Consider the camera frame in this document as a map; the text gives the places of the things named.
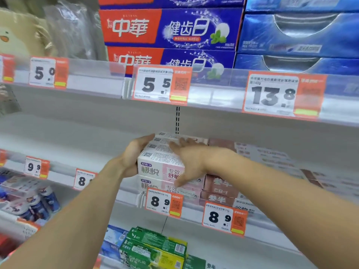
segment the red and blue toothpaste box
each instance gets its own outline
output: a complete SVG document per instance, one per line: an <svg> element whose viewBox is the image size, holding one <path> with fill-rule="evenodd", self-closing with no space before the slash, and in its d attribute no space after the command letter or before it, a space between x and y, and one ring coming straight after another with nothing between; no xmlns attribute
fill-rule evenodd
<svg viewBox="0 0 359 269"><path fill-rule="evenodd" d="M98 0L101 9L240 7L244 0Z"/></svg>
<svg viewBox="0 0 359 269"><path fill-rule="evenodd" d="M106 46L235 51L243 8L100 10Z"/></svg>
<svg viewBox="0 0 359 269"><path fill-rule="evenodd" d="M126 65L126 77L131 77L135 64L192 66L198 78L231 77L236 53L222 50L188 50L145 47L108 47L108 60Z"/></svg>

